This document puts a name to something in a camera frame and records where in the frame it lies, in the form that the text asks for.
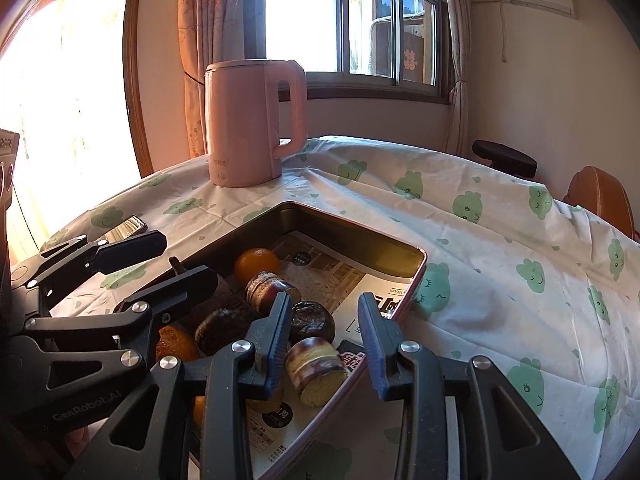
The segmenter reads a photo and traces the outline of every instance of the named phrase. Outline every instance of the wall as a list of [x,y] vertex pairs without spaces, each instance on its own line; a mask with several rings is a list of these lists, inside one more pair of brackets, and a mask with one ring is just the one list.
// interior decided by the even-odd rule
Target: wall
[[606,0],[573,0],[577,20],[498,4],[472,5],[469,137],[503,142],[538,161],[562,199],[576,171],[617,177],[640,222],[640,50]]
[[[189,158],[184,121],[184,80],[177,41],[177,0],[140,0],[138,75],[146,138],[155,171]],[[224,56],[242,52],[242,21],[225,36]],[[377,99],[308,101],[310,137],[342,134],[439,150],[446,105]],[[290,132],[289,103],[280,104],[282,135]]]

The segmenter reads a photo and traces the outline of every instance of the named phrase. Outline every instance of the tablecloth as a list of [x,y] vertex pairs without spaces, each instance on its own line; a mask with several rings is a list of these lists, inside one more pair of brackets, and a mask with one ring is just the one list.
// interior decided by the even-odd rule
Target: tablecloth
[[[442,153],[350,137],[311,139],[282,176],[216,187],[207,157],[150,176],[57,232],[95,239],[135,214],[162,231],[161,258],[97,275],[56,316],[113,311],[185,258],[283,202],[305,203],[424,248],[405,335],[459,360],[484,354],[523,395],[583,479],[601,479],[640,427],[640,249],[546,188]],[[392,478],[401,405],[361,381],[290,480]]]

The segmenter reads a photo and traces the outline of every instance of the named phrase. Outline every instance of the black stool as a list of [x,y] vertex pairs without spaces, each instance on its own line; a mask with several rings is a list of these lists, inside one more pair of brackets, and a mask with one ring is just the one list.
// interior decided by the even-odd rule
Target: black stool
[[538,163],[529,155],[514,150],[504,144],[489,140],[475,140],[471,151],[477,156],[491,161],[494,170],[501,171],[520,178],[536,176]]

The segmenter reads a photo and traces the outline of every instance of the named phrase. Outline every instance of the metal tray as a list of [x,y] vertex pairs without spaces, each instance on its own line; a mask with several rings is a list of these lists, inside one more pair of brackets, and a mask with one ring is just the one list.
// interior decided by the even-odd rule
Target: metal tray
[[[199,265],[209,266],[227,278],[232,275],[235,260],[243,251],[254,247],[271,247],[281,236],[292,231],[299,231],[377,272],[399,278],[412,278],[407,292],[391,317],[398,319],[402,316],[424,273],[426,253],[420,248],[364,225],[295,202],[283,202],[265,211],[222,238],[201,248],[185,259],[183,263],[187,268]],[[158,278],[156,282],[172,275],[169,271]],[[348,376],[340,389],[297,439],[287,447],[286,451],[257,478],[274,480],[290,469],[302,455],[304,449],[311,444],[314,436],[328,423],[329,416],[338,413],[362,377],[365,368],[366,360],[361,362]],[[200,443],[197,435],[195,436],[192,455],[194,461],[197,462]]]

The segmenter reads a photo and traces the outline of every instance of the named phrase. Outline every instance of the orange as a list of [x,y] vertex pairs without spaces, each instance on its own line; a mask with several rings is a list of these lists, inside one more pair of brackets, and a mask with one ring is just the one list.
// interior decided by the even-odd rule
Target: orange
[[200,358],[195,341],[175,326],[163,326],[160,329],[160,340],[156,345],[156,361],[167,355],[175,355],[183,361]]
[[234,265],[234,274],[242,286],[246,286],[258,272],[263,270],[275,274],[280,270],[278,257],[268,249],[249,249],[238,256]]
[[204,396],[197,396],[193,403],[193,420],[202,429],[204,419]]

